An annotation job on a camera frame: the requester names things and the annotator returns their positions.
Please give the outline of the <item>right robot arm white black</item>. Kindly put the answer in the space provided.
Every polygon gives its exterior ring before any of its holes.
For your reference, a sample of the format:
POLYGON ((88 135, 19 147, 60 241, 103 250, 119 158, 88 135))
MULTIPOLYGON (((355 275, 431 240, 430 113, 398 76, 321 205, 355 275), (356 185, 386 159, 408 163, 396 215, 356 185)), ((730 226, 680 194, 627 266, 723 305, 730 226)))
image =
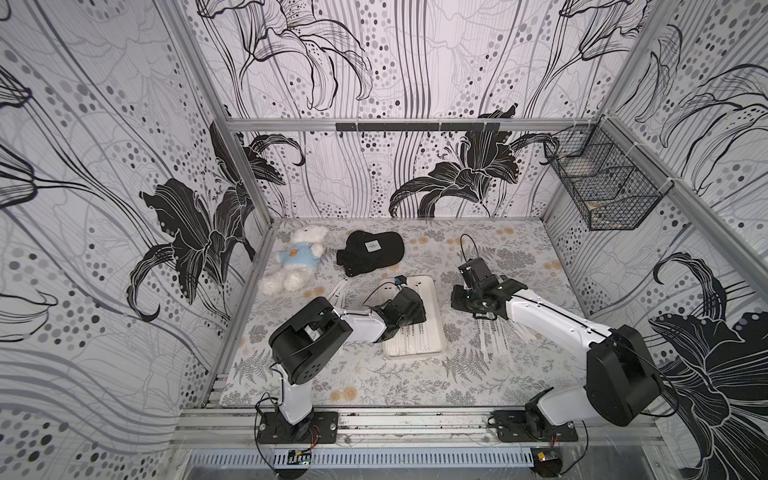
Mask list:
POLYGON ((539 333, 585 362, 584 385, 549 389, 528 401, 531 436, 543 438, 571 421, 593 418, 627 426, 664 392, 663 376, 636 329, 579 317, 522 282, 493 274, 481 258, 464 262, 459 272, 464 284, 453 287, 453 309, 475 319, 501 318, 522 338, 539 333))

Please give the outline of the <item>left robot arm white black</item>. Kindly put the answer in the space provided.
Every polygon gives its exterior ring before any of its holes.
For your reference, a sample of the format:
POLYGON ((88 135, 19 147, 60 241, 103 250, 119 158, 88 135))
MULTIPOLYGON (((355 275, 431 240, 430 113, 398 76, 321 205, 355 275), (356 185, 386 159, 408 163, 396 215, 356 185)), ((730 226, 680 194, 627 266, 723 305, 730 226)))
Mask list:
POLYGON ((269 339, 281 373, 279 412, 291 426, 313 413, 311 382, 346 343, 383 343, 401 329, 426 321, 420 295, 401 288, 391 299, 363 310, 345 310, 325 297, 312 299, 269 339))

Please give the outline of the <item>white storage tray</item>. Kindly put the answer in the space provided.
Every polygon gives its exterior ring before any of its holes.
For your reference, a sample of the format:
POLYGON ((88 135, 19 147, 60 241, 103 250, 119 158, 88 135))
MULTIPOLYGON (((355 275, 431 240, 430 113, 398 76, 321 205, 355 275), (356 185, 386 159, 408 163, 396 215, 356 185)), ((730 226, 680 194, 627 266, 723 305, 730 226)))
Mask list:
POLYGON ((392 339, 384 342, 384 356, 389 360, 415 360, 443 354, 447 340, 433 279, 425 275, 413 276, 407 279, 405 285, 421 297, 426 320, 401 329, 392 339))

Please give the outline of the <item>left pile wrapped straw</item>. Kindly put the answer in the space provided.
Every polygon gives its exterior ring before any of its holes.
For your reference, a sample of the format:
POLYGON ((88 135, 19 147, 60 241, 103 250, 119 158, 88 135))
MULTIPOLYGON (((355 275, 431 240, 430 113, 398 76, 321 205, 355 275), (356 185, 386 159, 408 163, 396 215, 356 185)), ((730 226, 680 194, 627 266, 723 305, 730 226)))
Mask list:
POLYGON ((338 309, 345 308, 347 288, 348 288, 348 279, 343 278, 328 293, 327 299, 335 308, 338 308, 338 309))

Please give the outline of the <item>black cap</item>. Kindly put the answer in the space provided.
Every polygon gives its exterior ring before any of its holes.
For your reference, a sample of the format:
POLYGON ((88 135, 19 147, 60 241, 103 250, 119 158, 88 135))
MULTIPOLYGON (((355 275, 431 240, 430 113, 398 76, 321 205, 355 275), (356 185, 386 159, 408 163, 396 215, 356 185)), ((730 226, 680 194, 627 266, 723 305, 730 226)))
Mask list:
POLYGON ((394 231, 352 232, 345 247, 336 252, 336 264, 347 277, 355 277, 398 264, 404 257, 402 236, 394 231))

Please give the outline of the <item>white teddy bear blue shirt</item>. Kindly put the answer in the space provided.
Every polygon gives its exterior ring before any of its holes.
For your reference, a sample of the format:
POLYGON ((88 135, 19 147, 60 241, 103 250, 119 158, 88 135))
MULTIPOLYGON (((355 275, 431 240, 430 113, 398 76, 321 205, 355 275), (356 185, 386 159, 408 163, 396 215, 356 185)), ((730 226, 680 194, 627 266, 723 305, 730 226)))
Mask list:
POLYGON ((276 254, 279 268, 263 276, 258 283, 264 295, 280 292, 297 292, 312 280, 325 253, 325 239, 329 229, 321 225, 309 225, 294 230, 290 246, 276 254))

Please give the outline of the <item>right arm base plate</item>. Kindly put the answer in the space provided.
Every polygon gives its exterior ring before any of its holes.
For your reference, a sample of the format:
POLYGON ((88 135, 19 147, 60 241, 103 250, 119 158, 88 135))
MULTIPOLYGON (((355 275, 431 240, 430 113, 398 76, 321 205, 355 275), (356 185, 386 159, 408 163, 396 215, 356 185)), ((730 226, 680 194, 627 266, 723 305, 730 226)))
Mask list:
POLYGON ((503 443, 577 442, 579 436, 573 424, 553 426, 544 418, 528 410, 494 410, 487 419, 487 426, 494 430, 503 443))

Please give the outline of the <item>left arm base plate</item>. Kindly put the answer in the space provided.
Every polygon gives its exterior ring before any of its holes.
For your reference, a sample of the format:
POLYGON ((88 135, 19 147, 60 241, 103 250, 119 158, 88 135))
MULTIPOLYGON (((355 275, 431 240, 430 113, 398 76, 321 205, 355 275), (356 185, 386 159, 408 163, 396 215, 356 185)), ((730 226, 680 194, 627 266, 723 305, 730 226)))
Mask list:
POLYGON ((333 444, 338 433, 339 413, 312 411, 308 417, 293 425, 279 412, 265 412, 256 428, 259 444, 333 444))

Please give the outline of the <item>black wall bar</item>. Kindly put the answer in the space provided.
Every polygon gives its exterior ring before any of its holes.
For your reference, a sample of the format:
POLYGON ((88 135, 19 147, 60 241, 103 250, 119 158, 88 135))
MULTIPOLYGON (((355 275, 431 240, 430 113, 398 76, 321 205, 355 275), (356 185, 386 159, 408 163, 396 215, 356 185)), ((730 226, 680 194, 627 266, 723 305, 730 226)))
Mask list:
POLYGON ((497 132, 500 131, 498 122, 336 122, 337 132, 497 132))

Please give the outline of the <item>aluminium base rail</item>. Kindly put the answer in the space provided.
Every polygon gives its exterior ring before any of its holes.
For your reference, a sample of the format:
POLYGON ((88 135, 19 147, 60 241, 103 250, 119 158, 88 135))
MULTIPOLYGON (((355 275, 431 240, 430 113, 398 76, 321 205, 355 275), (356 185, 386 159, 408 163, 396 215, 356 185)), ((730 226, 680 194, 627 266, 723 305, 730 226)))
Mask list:
MULTIPOLYGON (((490 407, 318 407, 336 412, 335 447, 483 447, 499 444, 488 426, 490 407)), ((259 414, 254 408, 186 409, 171 435, 176 448, 238 448, 254 445, 259 414)), ((662 435, 647 418, 627 427, 601 421, 576 423, 592 446, 663 446, 662 435)))

